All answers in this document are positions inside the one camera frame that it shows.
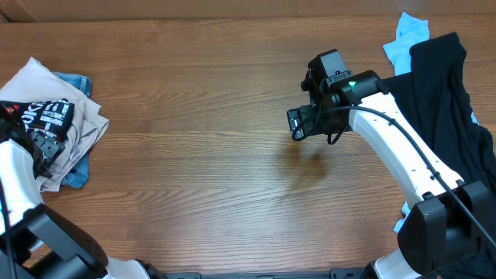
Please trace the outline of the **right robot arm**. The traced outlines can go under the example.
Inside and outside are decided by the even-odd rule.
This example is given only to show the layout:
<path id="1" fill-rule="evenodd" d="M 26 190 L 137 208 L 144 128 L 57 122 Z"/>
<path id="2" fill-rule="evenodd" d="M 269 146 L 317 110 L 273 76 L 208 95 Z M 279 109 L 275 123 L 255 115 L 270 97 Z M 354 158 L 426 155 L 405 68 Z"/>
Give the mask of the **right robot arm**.
<path id="1" fill-rule="evenodd" d="M 495 244 L 487 229 L 487 187 L 465 182 L 433 153 L 374 71 L 354 74 L 338 50 L 329 50 L 308 63 L 300 86 L 310 102 L 288 110 L 291 138 L 323 134 L 333 145 L 344 132 L 359 134 L 391 172 L 410 210 L 396 250 L 364 268 L 335 269 L 332 277 L 427 278 Z"/>

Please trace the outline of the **black orange patterned jersey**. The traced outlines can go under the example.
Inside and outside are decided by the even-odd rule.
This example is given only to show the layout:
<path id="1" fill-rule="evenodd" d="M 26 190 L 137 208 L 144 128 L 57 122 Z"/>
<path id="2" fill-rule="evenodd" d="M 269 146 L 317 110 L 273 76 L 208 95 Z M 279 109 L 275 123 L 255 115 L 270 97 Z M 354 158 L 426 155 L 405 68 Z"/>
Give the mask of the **black orange patterned jersey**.
<path id="1" fill-rule="evenodd" d="M 64 98 L 30 103 L 1 101 L 1 105 L 28 133 L 41 132 L 59 142 L 67 137 L 75 107 Z"/>

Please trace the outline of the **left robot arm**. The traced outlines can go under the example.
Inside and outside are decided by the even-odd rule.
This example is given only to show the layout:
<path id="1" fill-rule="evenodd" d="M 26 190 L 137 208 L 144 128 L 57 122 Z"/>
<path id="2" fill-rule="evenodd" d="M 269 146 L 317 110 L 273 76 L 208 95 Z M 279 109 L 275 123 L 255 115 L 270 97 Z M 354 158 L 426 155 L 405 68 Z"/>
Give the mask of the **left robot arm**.
<path id="1" fill-rule="evenodd" d="M 39 150 L 21 126 L 1 118 L 1 276 L 150 279 L 138 260 L 107 257 L 84 230 L 43 203 L 34 174 Z"/>

